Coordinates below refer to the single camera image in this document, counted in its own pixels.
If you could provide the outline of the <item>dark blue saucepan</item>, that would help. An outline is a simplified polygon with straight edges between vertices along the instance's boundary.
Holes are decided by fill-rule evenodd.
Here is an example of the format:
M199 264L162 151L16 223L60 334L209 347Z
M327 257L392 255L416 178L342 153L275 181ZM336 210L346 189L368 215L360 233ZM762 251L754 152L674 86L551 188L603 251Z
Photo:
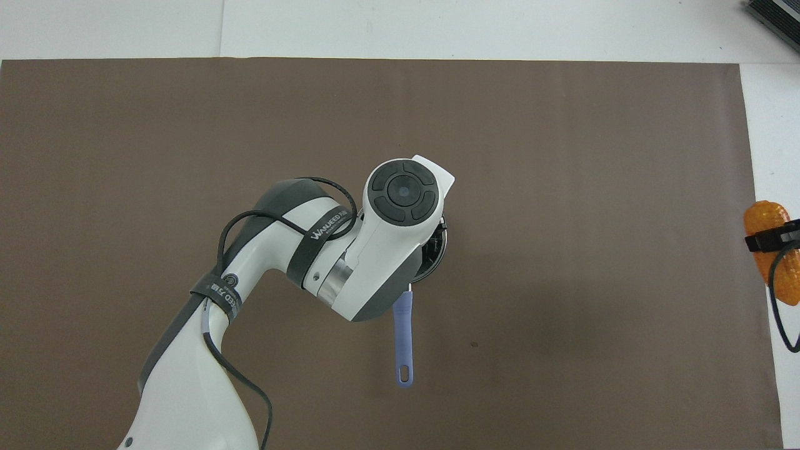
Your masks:
M444 254L439 257L429 256L428 242L422 245L420 250L422 251L422 264L417 269L417 273L412 277L405 291L403 291L397 301L392 305L392 325L394 325L394 375L397 385L401 388L410 388L414 384L412 319L414 294L412 285L428 278L439 267L444 257Z

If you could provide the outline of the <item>yellow corn cob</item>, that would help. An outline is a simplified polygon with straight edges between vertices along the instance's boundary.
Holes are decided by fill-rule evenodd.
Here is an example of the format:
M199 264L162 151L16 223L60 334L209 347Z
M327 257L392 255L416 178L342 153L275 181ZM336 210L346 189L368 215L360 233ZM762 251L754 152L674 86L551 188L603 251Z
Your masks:
M763 281L768 284L769 273L779 251L786 245L782 239L768 238L769 251L761 251L756 247L756 240L749 237L763 233L774 228L779 228L791 220L788 212L776 202L755 202L744 213L744 228L746 231L746 244L752 252L754 261ZM778 300L788 306L800 304L800 248L792 249L778 263L772 280L772 287Z

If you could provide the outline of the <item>brown table mat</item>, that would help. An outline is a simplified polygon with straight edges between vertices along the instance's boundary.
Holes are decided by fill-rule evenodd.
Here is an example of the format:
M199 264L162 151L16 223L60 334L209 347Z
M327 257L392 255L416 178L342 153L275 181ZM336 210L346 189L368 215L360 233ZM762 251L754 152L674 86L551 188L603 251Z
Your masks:
M414 293L350 324L266 274L223 351L273 450L783 446L735 65L5 61L0 450L111 450L152 346L271 185L455 177Z

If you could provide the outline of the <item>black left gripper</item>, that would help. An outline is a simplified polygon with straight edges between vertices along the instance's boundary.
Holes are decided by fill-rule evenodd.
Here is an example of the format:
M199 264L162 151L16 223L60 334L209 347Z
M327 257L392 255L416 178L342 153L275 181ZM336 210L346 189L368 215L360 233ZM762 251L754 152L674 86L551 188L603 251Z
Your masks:
M437 228L434 229L434 233L428 241L429 256L442 256L446 245L448 245L448 225L446 225L445 217L440 217Z

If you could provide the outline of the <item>black ribbed device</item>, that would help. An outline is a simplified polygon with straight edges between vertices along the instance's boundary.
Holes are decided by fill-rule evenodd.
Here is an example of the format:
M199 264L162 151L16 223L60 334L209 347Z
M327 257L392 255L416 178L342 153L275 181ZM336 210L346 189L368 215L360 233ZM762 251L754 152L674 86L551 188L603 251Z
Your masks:
M775 33L800 41L800 0L746 0L744 8Z

